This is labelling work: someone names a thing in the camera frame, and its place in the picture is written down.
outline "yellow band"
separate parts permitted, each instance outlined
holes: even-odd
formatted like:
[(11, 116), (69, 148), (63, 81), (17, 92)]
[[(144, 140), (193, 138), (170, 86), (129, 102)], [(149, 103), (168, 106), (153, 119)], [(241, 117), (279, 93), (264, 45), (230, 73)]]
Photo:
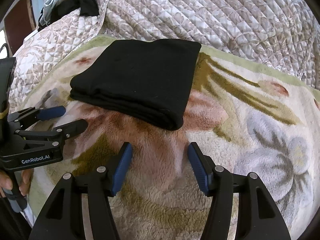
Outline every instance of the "yellow band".
[(4, 119), (4, 117), (5, 117), (8, 113), (9, 113), (9, 107), (7, 107), (7, 109), (6, 109), (4, 112), (0, 113), (0, 120), (1, 120), (1, 119)]

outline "window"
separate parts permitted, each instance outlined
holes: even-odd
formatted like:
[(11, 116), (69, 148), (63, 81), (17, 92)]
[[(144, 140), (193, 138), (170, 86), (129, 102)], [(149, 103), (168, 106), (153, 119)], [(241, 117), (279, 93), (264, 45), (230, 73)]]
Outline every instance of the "window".
[[(5, 44), (5, 37), (4, 37), (4, 30), (0, 31), (0, 48), (1, 46)], [(2, 51), (0, 51), (0, 58), (7, 57), (7, 49), (4, 48)]]

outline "light blue cloth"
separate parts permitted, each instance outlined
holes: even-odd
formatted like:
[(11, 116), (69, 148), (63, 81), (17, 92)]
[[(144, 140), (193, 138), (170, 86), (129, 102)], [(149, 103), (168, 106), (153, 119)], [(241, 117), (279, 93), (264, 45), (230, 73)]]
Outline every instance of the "light blue cloth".
[(39, 21), (41, 26), (50, 24), (51, 12), (58, 1), (59, 0), (47, 0), (44, 3), (43, 14), (42, 14), (41, 19)]

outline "blue rubber fingertip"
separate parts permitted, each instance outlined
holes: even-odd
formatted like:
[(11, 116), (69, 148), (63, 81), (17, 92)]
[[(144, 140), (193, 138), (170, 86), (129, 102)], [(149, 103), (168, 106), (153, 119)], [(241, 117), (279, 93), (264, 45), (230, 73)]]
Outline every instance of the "blue rubber fingertip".
[(40, 110), (37, 118), (41, 121), (50, 120), (53, 118), (61, 117), (66, 113), (66, 109), (63, 106), (52, 107), (48, 109)]
[(209, 194), (209, 178), (199, 159), (199, 156), (191, 144), (188, 147), (188, 158), (196, 176), (199, 188), (207, 196)]
[(121, 190), (124, 178), (127, 174), (132, 159), (132, 146), (129, 143), (124, 150), (121, 160), (119, 161), (118, 167), (113, 175), (113, 185), (111, 193), (115, 196), (118, 191)]

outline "black device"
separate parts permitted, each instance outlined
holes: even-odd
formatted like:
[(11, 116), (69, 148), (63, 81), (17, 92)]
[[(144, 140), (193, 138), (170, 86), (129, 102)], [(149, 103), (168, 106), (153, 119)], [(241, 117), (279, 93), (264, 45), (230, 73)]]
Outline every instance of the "black device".
[(63, 106), (31, 107), (9, 114), (8, 100), (15, 66), (15, 57), (0, 59), (0, 169), (13, 182), (13, 189), (3, 189), (4, 194), (12, 209), (21, 212), (27, 207), (27, 200), (20, 193), (15, 172), (62, 161), (65, 140), (85, 131), (88, 124), (81, 119), (51, 131), (26, 130), (38, 121), (62, 116), (66, 110)]
[[(119, 154), (96, 171), (79, 177), (64, 174), (44, 204), (29, 240), (85, 240), (81, 194), (88, 194), (94, 240), (120, 240), (108, 197), (121, 189), (131, 158), (132, 147), (124, 143)], [(280, 211), (256, 173), (230, 173), (203, 155), (195, 142), (189, 145), (188, 158), (200, 190), (213, 197), (201, 240), (227, 240), (234, 193), (239, 193), (235, 240), (291, 239)]]

